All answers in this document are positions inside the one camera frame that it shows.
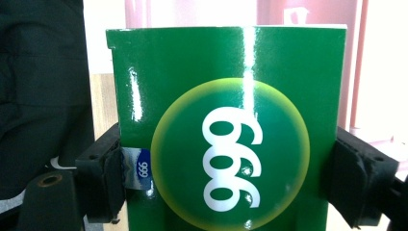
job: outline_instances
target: green circle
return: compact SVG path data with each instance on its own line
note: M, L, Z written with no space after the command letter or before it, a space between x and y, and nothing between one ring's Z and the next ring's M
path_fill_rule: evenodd
M245 190L240 190L236 206L225 212L212 210L204 200L204 188L212 178L203 168L203 156L212 145L204 138L202 124L210 112L223 107L251 112L261 126L260 144L252 144L254 132L244 123L237 140L256 154L261 175L247 174L254 166L244 158L235 175L257 189L258 207L250 208L253 198ZM234 128L229 122L219 122L210 129L221 136ZM259 81L224 78L199 85L171 104L156 127L151 155L157 188L179 217L205 230L240 230L270 222L292 203L306 177L310 146L300 112L282 92ZM228 157L211 160L216 169L232 163ZM225 188L211 191L218 200L231 194Z

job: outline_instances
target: small label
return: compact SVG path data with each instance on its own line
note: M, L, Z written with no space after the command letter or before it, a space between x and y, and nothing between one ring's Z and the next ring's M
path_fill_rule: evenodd
M122 147L124 187L147 191L152 185L150 151L142 148Z

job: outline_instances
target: black fabric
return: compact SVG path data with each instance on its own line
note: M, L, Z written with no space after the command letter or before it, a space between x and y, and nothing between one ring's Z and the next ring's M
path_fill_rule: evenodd
M0 0L0 199L92 143L82 0Z

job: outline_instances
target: green box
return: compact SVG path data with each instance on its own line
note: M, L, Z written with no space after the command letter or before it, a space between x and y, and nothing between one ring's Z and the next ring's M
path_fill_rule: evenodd
M121 145L151 155L130 165L153 177L127 191L130 230L325 230L320 178L344 27L110 30L107 40Z

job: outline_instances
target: white number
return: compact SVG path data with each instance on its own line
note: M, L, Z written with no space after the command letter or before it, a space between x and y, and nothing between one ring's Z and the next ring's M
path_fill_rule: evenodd
M141 176L141 177L143 177L143 178L145 178L145 177L147 177L147 176L149 176L149 174L147 173L147 171L148 171L148 169L147 169L147 167L148 167L148 163L146 163L146 162L142 162L142 163L138 163L138 174L139 174L139 176Z
M215 135L210 126L216 122L229 122L233 130L227 135ZM203 167L212 180L204 188L204 200L206 204L218 212L233 209L240 200L240 190L251 195L250 208L259 207L261 196L258 190L250 182L237 177L236 174L241 167L241 158L248 160L253 165L251 177L261 175L262 167L258 156L248 147L237 143L242 132L242 124L250 127L254 133L252 144L260 144L263 139L262 128L250 112L232 108L222 107L211 111L203 121L202 133L205 140L211 145L203 157ZM211 166L210 161L214 157L226 156L232 159L233 164L229 168L218 169ZM216 189L228 189L232 196L225 200L216 200L211 197L211 192Z

